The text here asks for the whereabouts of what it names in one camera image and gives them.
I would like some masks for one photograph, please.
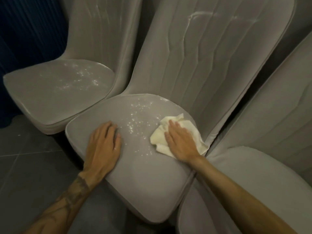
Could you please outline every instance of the hand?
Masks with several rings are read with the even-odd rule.
[[[169,121],[169,132],[165,132],[165,138],[170,151],[178,160],[189,164],[193,158],[200,156],[193,137],[178,122]]]
[[[120,155],[121,136],[114,140],[117,125],[106,122],[90,136],[83,171],[79,174],[88,185],[96,186],[116,165]]]

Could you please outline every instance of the chair seat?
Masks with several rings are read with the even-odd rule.
[[[72,59],[38,64],[4,77],[13,100],[46,134],[64,130],[69,118],[105,98],[114,80],[114,72],[103,64]],[[48,130],[62,121],[58,131]]]
[[[185,110],[160,96],[119,95],[80,114],[65,131],[84,159],[92,131],[109,120],[117,123],[123,145],[120,159],[106,179],[132,212],[151,223],[160,223],[181,201],[193,173],[185,164],[158,153],[149,138],[162,118],[181,113],[195,125]]]
[[[271,209],[276,215],[290,225],[298,234],[312,233],[312,188],[293,170],[275,160],[269,155],[249,147],[236,147],[226,152],[209,157],[208,160],[221,172],[247,190],[260,202]],[[192,227],[205,227],[207,216],[231,225],[232,220],[226,220],[224,210],[213,209],[209,190],[198,182],[192,184],[184,202],[180,206],[178,228],[181,234]],[[206,218],[188,220],[189,216],[205,215]],[[201,229],[200,233],[209,233],[210,229]]]

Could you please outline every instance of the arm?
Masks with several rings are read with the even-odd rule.
[[[169,132],[165,136],[171,152],[204,178],[243,233],[296,233],[259,200],[202,157],[190,133],[178,123],[170,121]]]
[[[41,216],[25,234],[67,233],[84,201],[92,190],[115,166],[121,147],[120,134],[114,140],[117,125],[102,124],[90,137],[84,169],[76,180]]]

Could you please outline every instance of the curtain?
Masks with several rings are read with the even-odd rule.
[[[0,128],[21,114],[3,85],[3,76],[58,58],[67,34],[58,0],[0,0]]]

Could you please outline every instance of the floor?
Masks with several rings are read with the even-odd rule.
[[[15,117],[9,127],[0,129],[0,233],[25,230],[78,172],[52,137],[42,134],[24,116]],[[68,233],[156,233],[150,225],[139,223],[103,181]]]

